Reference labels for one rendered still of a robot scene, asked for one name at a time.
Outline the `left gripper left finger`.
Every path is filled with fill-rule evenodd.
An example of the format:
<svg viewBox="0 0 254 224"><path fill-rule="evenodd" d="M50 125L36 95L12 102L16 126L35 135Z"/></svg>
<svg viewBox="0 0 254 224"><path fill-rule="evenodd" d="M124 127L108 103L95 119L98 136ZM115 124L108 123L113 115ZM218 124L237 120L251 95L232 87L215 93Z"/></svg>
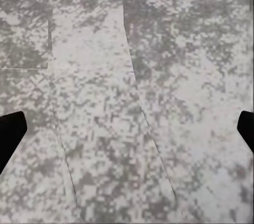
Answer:
<svg viewBox="0 0 254 224"><path fill-rule="evenodd" d="M22 111L0 117L0 174L27 131Z"/></svg>

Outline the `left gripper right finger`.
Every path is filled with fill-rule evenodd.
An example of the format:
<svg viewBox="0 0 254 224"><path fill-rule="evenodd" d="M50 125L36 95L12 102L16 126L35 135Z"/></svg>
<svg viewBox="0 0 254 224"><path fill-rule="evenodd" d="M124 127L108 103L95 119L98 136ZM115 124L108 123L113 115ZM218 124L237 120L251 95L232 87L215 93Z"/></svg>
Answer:
<svg viewBox="0 0 254 224"><path fill-rule="evenodd" d="M254 113L241 111L237 129L254 153Z"/></svg>

